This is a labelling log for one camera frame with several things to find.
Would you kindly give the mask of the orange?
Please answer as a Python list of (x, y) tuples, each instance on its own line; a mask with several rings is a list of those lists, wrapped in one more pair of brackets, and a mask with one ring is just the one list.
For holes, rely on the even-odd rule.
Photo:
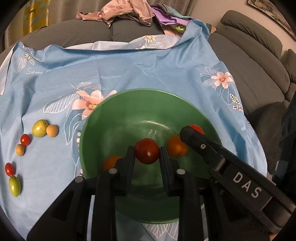
[(114, 168), (116, 165), (116, 162), (121, 159), (121, 156), (112, 156), (105, 160), (103, 163), (103, 171), (107, 171), (111, 168)]
[(168, 139), (166, 150), (171, 158), (180, 158), (187, 154), (189, 147), (181, 141), (179, 135), (175, 135)]

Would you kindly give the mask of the red cherry tomato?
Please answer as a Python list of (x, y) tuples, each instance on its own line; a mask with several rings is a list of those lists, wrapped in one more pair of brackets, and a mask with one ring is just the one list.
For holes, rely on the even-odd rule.
[(159, 146), (151, 138), (144, 138), (138, 141), (134, 147), (135, 157), (143, 164), (153, 164), (159, 159)]
[(15, 168), (14, 168), (14, 166), (12, 165), (12, 163), (6, 163), (4, 169), (5, 169), (6, 174), (7, 174), (9, 177), (15, 175)]
[(31, 142), (30, 136), (28, 134), (23, 134), (20, 138), (21, 145), (28, 146)]

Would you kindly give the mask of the oval green fruit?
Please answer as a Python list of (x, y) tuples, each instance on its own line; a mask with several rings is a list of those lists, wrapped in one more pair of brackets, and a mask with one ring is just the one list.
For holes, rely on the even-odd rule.
[(16, 176), (9, 178), (10, 192), (14, 197), (18, 197), (21, 193), (21, 182)]

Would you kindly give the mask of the round green fruit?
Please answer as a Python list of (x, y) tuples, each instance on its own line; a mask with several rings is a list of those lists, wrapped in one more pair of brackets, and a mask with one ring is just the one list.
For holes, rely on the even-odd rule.
[(32, 135), (36, 138), (41, 138), (46, 134), (46, 129), (49, 123), (46, 120), (38, 120), (32, 127)]

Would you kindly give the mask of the small tan round fruit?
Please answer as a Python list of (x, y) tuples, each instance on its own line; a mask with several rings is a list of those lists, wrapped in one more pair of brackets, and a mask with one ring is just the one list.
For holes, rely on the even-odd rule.
[(46, 133), (49, 137), (54, 138), (58, 134), (58, 127), (56, 125), (48, 125), (46, 128)]

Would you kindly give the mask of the green plastic bowl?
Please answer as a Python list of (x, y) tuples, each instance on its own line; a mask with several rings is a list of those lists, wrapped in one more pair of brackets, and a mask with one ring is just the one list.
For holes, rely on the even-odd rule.
[[(132, 89), (110, 96), (85, 119), (79, 145), (83, 173), (86, 178), (98, 177), (106, 159), (124, 157), (137, 141), (151, 138), (165, 146), (170, 137), (189, 125), (198, 125), (206, 137), (221, 142), (203, 113), (176, 95)], [(115, 207), (142, 223), (172, 223), (179, 218), (179, 199), (166, 196), (159, 163), (136, 161), (130, 191), (116, 198)]]

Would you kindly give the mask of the light blue floral cloth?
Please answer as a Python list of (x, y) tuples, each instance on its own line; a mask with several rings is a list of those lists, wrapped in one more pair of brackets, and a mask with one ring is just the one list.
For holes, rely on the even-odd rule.
[[(13, 162), (23, 183), (13, 197), (1, 173), (1, 207), (21, 237), (82, 173), (78, 148), (85, 119), (109, 96), (153, 88), (191, 102), (210, 120), (224, 147), (266, 175), (260, 141), (246, 119), (237, 84), (208, 42), (200, 20), (182, 37), (142, 36), (128, 43), (99, 41), (42, 50), (14, 45), (1, 65), (1, 166)], [(38, 120), (58, 127), (51, 138), (32, 135)], [(31, 142), (16, 154), (23, 134)]]

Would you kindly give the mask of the grey sofa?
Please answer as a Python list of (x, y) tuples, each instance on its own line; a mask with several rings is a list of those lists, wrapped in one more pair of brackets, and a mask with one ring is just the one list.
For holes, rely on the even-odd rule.
[[(116, 19), (108, 28), (103, 22), (68, 20), (41, 27), (21, 38), (37, 50), (51, 44), (70, 47), (96, 41), (129, 42), (144, 35), (159, 35), (158, 22), (144, 26), (133, 20)], [(247, 16), (227, 11), (211, 34), (209, 43), (232, 73), (245, 115), (265, 152), (269, 173), (280, 158), (281, 119), (295, 93), (295, 53), (288, 50), (276, 57), (270, 48), (279, 40)]]

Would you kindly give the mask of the purple folded cloth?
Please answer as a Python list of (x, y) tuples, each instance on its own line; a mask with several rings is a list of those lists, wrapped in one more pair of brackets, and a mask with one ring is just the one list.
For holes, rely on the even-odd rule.
[(192, 19), (190, 16), (183, 16), (171, 6), (166, 4), (151, 5), (151, 10), (158, 22), (165, 26), (186, 26)]

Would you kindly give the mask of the pink crumpled garment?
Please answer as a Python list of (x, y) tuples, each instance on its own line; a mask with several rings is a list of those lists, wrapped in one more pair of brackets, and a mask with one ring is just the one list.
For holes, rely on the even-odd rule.
[(77, 20), (104, 22), (109, 28), (115, 18), (133, 20), (150, 26), (153, 17), (154, 13), (147, 1), (110, 1), (100, 11), (76, 14)]

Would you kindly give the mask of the yellow patterned curtain panel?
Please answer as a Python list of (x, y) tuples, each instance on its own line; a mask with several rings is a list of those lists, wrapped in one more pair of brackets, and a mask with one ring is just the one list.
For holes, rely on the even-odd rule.
[(49, 24), (50, 0), (28, 1), (25, 4), (23, 17), (23, 35), (47, 27)]

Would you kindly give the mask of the framed wall picture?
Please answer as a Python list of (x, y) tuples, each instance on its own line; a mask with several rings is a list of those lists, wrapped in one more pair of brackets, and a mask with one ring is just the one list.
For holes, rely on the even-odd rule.
[(246, 4), (250, 7), (260, 11), (275, 23), (277, 23), (282, 29), (284, 29), (295, 41), (295, 33), (292, 30), (291, 26), (284, 18), (282, 13), (278, 10), (278, 8), (270, 1), (265, 0), (247, 0)]

